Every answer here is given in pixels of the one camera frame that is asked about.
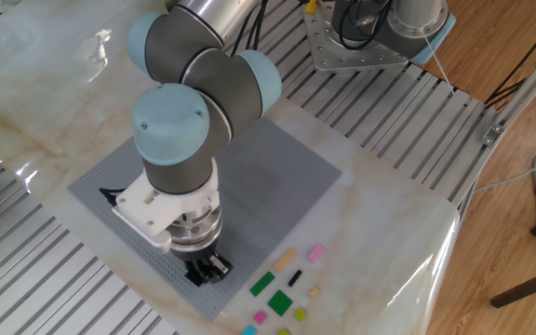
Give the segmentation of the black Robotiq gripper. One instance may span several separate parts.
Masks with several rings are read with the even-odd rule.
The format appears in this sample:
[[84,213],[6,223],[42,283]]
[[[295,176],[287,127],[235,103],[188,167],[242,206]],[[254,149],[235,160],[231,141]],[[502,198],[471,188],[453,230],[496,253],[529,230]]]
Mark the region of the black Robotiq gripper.
[[[224,280],[233,270],[233,265],[218,254],[219,240],[214,240],[208,246],[196,251],[171,250],[171,253],[181,261],[185,261],[188,279],[208,279],[211,283]],[[208,260],[208,270],[203,260]]]

